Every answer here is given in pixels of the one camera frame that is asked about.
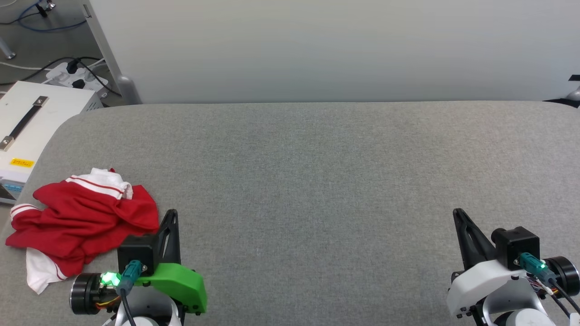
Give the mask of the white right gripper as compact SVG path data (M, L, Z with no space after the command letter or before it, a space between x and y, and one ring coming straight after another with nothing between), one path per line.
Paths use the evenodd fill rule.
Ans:
M579 316L573 297L579 272L568 259L520 256L516 270L495 260L496 249L462 208L453 210L465 272L452 280L447 309L453 317L548 317L551 298L567 317Z

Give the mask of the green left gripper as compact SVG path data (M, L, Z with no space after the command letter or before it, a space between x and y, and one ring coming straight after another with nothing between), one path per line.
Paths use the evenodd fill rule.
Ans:
M158 264L151 276L139 273L143 264L130 262L121 273L82 273L70 292L74 314L98 314L102 310L118 312L122 304L121 289L128 297L138 287L148 287L167 295L184 313L200 315L207 310L207 293L203 277L181 264L178 211L168 209L157 232Z

